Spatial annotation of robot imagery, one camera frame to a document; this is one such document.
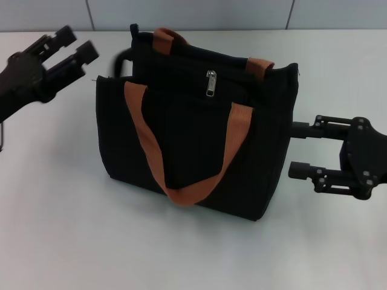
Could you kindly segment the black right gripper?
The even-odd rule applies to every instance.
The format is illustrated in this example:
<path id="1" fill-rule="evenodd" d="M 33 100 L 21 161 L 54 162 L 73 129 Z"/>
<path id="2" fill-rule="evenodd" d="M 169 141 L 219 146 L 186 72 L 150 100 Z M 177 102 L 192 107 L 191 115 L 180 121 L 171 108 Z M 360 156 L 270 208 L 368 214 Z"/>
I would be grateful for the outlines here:
<path id="1" fill-rule="evenodd" d="M 386 184 L 386 135 L 365 117 L 353 119 L 317 115 L 312 125 L 294 121 L 292 138 L 343 139 L 341 170 L 291 162 L 288 177 L 311 179 L 317 193 L 350 194 L 359 200 L 371 197 L 374 187 Z"/>

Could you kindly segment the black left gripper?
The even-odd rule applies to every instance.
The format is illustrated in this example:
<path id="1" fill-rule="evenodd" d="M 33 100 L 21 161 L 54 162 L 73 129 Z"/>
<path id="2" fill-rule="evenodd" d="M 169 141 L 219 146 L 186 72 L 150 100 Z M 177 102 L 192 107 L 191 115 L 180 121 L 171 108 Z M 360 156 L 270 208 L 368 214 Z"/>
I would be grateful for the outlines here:
<path id="1" fill-rule="evenodd" d="M 8 58 L 1 72 L 1 121 L 32 102 L 52 101 L 57 92 L 85 75 L 82 66 L 99 57 L 90 40 L 48 71 L 42 64 L 76 40 L 72 29 L 66 25 L 54 36 L 45 34 L 23 52 Z"/>

